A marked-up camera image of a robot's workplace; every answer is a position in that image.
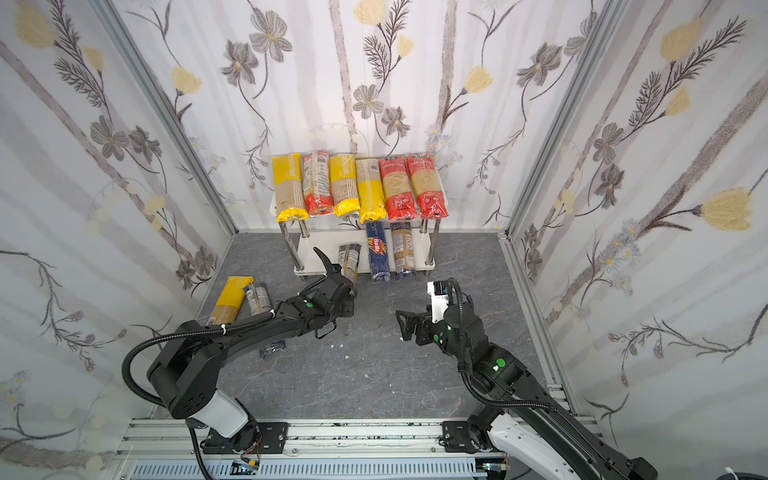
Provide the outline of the red slim spaghetti pack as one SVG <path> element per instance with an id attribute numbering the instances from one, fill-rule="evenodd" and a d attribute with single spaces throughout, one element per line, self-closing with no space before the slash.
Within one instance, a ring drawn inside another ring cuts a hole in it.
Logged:
<path id="1" fill-rule="evenodd" d="M 302 157 L 303 195 L 310 217 L 333 211 L 329 159 L 327 150 L 314 151 Z"/>

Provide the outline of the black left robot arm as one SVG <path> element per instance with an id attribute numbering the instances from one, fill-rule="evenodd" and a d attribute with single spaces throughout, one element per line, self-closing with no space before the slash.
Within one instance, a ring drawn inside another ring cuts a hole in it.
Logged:
<path id="1" fill-rule="evenodd" d="M 202 326 L 192 320 L 175 332 L 146 340 L 126 354 L 122 379 L 139 398 L 165 408 L 173 418 L 208 427 L 231 439 L 256 429 L 253 416 L 218 389 L 229 362 L 276 341 L 313 333 L 354 314 L 354 282 L 319 248 L 320 279 L 258 315 L 229 324 Z"/>

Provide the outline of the short yellow Pastatime bag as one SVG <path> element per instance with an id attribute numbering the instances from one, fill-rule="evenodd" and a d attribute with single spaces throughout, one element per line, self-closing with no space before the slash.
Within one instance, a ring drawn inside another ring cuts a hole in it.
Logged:
<path id="1" fill-rule="evenodd" d="M 329 159 L 331 193 L 337 217 L 358 212 L 361 208 L 357 185 L 357 165 L 352 154 L 337 154 Z"/>

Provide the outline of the long yellow Pastatime bag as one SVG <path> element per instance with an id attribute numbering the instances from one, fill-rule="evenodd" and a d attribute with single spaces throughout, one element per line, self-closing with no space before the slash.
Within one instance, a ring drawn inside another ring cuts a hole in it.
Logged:
<path id="1" fill-rule="evenodd" d="M 291 153 L 272 158 L 276 221 L 307 220 L 309 212 L 303 193 L 301 155 Z"/>

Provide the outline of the yellow pasta bag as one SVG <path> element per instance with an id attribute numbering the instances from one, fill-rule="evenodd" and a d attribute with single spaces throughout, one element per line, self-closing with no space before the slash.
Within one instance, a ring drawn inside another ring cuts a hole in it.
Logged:
<path id="1" fill-rule="evenodd" d="M 207 324 L 222 325 L 234 322 L 245 299 L 245 288 L 252 284 L 251 276 L 228 277 Z"/>

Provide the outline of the red spaghetti bag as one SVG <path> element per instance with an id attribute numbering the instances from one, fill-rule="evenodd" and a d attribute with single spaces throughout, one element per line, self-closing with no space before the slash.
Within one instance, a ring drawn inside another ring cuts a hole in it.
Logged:
<path id="1" fill-rule="evenodd" d="M 379 169 L 390 221 L 414 220 L 418 215 L 404 157 L 383 158 Z"/>
<path id="2" fill-rule="evenodd" d="M 441 219 L 449 215 L 440 177 L 429 155 L 408 156 L 406 159 L 413 191 L 425 219 Z"/>

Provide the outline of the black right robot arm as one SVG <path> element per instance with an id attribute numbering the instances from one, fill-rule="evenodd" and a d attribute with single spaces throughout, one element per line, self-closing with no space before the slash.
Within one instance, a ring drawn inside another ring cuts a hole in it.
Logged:
<path id="1" fill-rule="evenodd" d="M 495 449 L 545 479 L 655 479 L 657 470 L 629 458 L 588 430 L 552 398 L 527 366 L 490 341 L 472 298 L 450 278 L 433 285 L 443 310 L 395 313 L 405 341 L 434 344 L 453 358 L 458 374 L 480 407 L 463 433 L 444 440 L 446 448 L 468 453 Z"/>

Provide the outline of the blue Barilla spaghetti pack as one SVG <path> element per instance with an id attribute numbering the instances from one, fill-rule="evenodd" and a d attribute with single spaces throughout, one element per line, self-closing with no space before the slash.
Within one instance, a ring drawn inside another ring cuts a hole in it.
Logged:
<path id="1" fill-rule="evenodd" d="M 373 283 L 390 279 L 390 266 L 385 228 L 381 221 L 366 223 L 369 266 Z"/>

